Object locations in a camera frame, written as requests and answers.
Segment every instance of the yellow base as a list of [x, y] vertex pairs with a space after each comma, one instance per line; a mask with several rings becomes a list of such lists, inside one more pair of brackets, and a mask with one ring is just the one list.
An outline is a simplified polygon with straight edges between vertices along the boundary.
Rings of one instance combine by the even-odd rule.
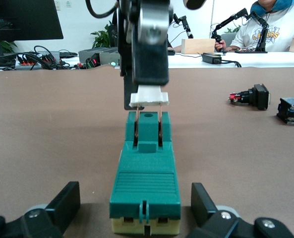
[[170, 220], [166, 223], [159, 223], [158, 219], [139, 223], [139, 219], [133, 219], [131, 222], [124, 222], [123, 218], [112, 218], [112, 229], [118, 234], [144, 234], [145, 226], [150, 227], [150, 235], [178, 235], [180, 231], [180, 220]]

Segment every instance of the bolt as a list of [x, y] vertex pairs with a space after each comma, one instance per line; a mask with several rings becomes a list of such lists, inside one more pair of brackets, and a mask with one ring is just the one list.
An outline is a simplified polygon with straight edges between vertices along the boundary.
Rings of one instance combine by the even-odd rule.
[[231, 215], [228, 212], [222, 212], [221, 216], [223, 219], [229, 220], [231, 217]]
[[161, 35], [161, 31], [156, 27], [150, 28], [147, 32], [148, 37], [159, 37]]
[[268, 228], [274, 228], [275, 227], [275, 224], [270, 220], [262, 220], [262, 224], [264, 224], [264, 226], [268, 227]]
[[29, 218], [34, 218], [34, 217], [37, 217], [40, 215], [40, 210], [32, 210], [30, 213], [29, 213]]

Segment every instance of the blue face mask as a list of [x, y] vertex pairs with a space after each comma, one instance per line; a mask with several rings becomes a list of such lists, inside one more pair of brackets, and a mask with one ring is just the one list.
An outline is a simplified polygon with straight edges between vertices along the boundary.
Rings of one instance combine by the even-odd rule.
[[[271, 10], [272, 11], [284, 10], [293, 4], [294, 4], [294, 0], [277, 0], [274, 7]], [[250, 12], [253, 12], [253, 11], [256, 12], [258, 16], [262, 16], [266, 14], [266, 10], [261, 5], [259, 5], [258, 2], [253, 3], [253, 5], [251, 6]]]

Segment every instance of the green connector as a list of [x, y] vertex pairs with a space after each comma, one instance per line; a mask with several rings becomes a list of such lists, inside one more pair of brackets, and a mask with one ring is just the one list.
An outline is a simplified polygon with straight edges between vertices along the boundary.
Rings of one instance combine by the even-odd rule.
[[177, 235], [181, 217], [169, 114], [129, 112], [125, 142], [110, 199], [114, 233]]

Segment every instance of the brown table surface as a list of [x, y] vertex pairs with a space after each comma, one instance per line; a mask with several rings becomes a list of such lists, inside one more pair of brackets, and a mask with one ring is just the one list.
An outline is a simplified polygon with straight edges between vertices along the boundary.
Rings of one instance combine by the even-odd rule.
[[[227, 100], [259, 83], [271, 92], [268, 110]], [[163, 91], [182, 203], [176, 237], [196, 226], [192, 182], [245, 221], [272, 217], [294, 233], [294, 126], [275, 116], [279, 99], [294, 97], [294, 68], [172, 69]], [[65, 237], [126, 237], [111, 231], [109, 198], [127, 114], [109, 66], [0, 72], [0, 215], [12, 221], [79, 181], [82, 205]]]

